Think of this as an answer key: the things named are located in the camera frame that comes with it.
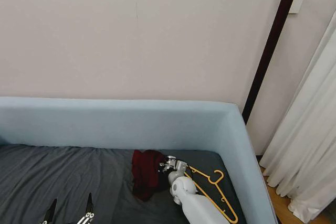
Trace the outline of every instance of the wooden floor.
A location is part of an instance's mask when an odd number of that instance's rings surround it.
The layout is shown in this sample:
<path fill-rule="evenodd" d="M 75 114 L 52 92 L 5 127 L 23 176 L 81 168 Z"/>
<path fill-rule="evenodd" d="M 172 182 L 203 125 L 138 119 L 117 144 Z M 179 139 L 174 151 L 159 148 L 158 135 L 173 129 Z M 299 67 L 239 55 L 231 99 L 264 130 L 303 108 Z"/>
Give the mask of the wooden floor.
<path fill-rule="evenodd" d="M 290 203 L 290 199 L 287 197 L 280 197 L 279 195 L 276 194 L 275 188 L 267 186 L 269 196 L 272 200 L 275 213 L 279 217 L 280 221 L 282 224 L 302 224 L 298 218 L 296 218 L 291 211 L 288 210 L 287 206 Z M 310 224 L 330 224 L 331 222 L 329 219 L 323 215 L 320 214 L 317 216 L 315 220 L 312 220 Z"/>

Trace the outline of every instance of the bed frame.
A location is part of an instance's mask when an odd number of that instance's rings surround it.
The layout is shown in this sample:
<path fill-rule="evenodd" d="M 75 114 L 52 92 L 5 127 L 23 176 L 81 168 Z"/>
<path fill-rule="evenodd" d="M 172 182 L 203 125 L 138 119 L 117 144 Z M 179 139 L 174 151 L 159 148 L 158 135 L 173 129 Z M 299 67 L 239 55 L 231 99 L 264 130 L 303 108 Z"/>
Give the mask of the bed frame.
<path fill-rule="evenodd" d="M 247 223 L 277 223 L 234 104 L 0 97 L 0 134 L 0 145 L 213 151 L 229 172 Z"/>

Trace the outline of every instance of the yellow clothes hanger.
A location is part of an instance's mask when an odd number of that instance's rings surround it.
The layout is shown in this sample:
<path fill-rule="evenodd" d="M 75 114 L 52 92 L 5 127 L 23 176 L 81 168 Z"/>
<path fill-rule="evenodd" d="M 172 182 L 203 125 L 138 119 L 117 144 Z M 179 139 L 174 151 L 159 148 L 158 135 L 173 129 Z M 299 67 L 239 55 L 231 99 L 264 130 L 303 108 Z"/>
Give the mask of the yellow clothes hanger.
<path fill-rule="evenodd" d="M 196 187 L 197 187 L 197 188 L 204 194 L 205 197 L 207 197 L 207 198 L 212 202 L 212 204 L 215 205 L 215 207 L 221 212 L 221 214 L 222 214 L 222 215 L 223 215 L 223 216 L 224 216 L 230 223 L 232 223 L 232 224 L 237 223 L 237 222 L 238 222 L 238 217 L 237 217 L 236 213 L 234 212 L 233 208 L 231 207 L 229 201 L 227 201 L 227 199 L 225 198 L 225 196 L 224 196 L 222 190 L 220 189 L 220 187 L 219 187 L 219 185 L 218 185 L 218 183 L 224 178 L 224 173 L 223 173 L 221 170 L 215 170 L 214 173 L 220 173 L 221 176 L 220 176 L 220 178 L 219 178 L 218 180 L 216 180 L 215 182 L 213 182 L 213 181 L 211 181 L 210 176 L 208 176 L 208 175 L 202 173 L 201 171 L 197 170 L 196 168 L 190 166 L 190 170 L 192 171 L 192 173 L 199 173 L 199 174 L 201 174 L 202 176 L 206 177 L 206 178 L 208 179 L 208 181 L 209 181 L 211 184 L 213 184 L 213 185 L 216 186 L 217 190 L 219 191 L 220 195 L 222 196 L 221 201 L 222 201 L 222 202 L 225 202 L 225 203 L 228 205 L 228 207 L 230 208 L 232 214 L 233 214 L 234 217 L 235 217 L 234 220 L 231 220 L 231 219 L 229 218 L 229 216 L 225 214 L 225 209 L 221 209 L 221 208 L 220 208 L 220 207 L 219 207 L 219 206 L 218 206 L 218 205 L 217 205 L 217 204 L 210 198 L 210 196 L 209 196 L 203 189 L 201 189 L 201 187 L 194 181 L 195 186 L 196 186 Z M 191 177 L 188 175 L 188 173 L 185 172 L 184 174 L 185 174 L 188 178 L 191 179 Z"/>

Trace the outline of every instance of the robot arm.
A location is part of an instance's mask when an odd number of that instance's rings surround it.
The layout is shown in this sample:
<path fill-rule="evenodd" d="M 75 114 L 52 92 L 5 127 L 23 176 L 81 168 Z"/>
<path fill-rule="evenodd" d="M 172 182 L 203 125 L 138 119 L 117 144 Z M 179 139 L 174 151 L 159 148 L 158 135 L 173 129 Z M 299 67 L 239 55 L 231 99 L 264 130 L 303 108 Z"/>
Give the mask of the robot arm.
<path fill-rule="evenodd" d="M 49 224 L 52 223 L 52 220 L 54 218 L 54 213 L 55 213 L 55 208 L 57 204 L 57 199 L 54 199 L 52 202 L 51 206 L 47 210 L 44 220 L 40 224 Z M 88 197 L 88 202 L 86 204 L 86 214 L 78 221 L 78 222 L 72 222 L 70 224 L 89 224 L 92 222 L 95 214 L 93 213 L 93 203 L 92 203 L 92 195 L 91 193 L 89 194 Z"/>
<path fill-rule="evenodd" d="M 168 180 L 170 192 L 174 201 L 182 205 L 184 215 L 190 224 L 229 224 L 224 216 L 216 209 L 211 201 L 203 195 L 198 195 L 194 182 L 184 176 L 187 163 L 168 156 L 162 167 L 169 171 Z"/>

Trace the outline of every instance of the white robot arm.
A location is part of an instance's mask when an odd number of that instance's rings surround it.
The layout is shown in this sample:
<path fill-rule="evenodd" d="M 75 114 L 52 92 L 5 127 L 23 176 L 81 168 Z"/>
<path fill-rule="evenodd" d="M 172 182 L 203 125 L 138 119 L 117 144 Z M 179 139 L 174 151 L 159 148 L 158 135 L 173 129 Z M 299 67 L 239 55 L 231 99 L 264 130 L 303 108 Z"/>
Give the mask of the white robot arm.
<path fill-rule="evenodd" d="M 190 224 L 229 224 L 211 201 L 203 195 L 198 195 L 194 182 L 184 176 L 187 164 L 168 156 L 164 164 L 166 171 L 173 170 L 168 175 L 171 185 L 170 192 L 174 201 L 182 205 L 183 212 Z"/>

